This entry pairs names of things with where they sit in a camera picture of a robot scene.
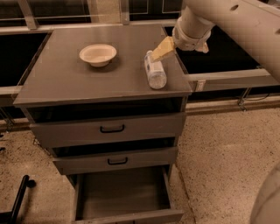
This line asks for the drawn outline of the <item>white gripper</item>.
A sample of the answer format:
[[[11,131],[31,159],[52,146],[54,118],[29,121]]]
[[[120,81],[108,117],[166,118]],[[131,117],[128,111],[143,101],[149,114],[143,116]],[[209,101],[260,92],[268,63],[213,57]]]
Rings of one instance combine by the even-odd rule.
[[[211,32],[207,31],[201,38],[191,38],[183,31],[182,24],[183,20],[180,17],[172,30],[172,37],[164,38],[157,48],[152,51],[150,56],[153,62],[168,57],[175,50],[175,46],[182,51],[209,52],[207,40],[211,36]]]

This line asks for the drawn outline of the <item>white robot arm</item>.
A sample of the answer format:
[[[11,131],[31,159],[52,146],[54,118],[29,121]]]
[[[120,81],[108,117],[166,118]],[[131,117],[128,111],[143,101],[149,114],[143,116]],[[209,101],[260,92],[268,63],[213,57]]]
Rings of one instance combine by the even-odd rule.
[[[175,46],[185,51],[202,49],[214,26],[259,62],[276,80],[280,74],[279,10],[257,0],[185,0],[185,9],[175,25]],[[224,224],[217,213],[233,215],[232,224],[280,224],[280,171],[275,165],[264,181],[257,179],[258,166],[250,162],[265,159],[279,147],[261,130],[261,124],[214,120],[207,142],[188,159],[198,183],[193,195],[210,210],[215,224]]]

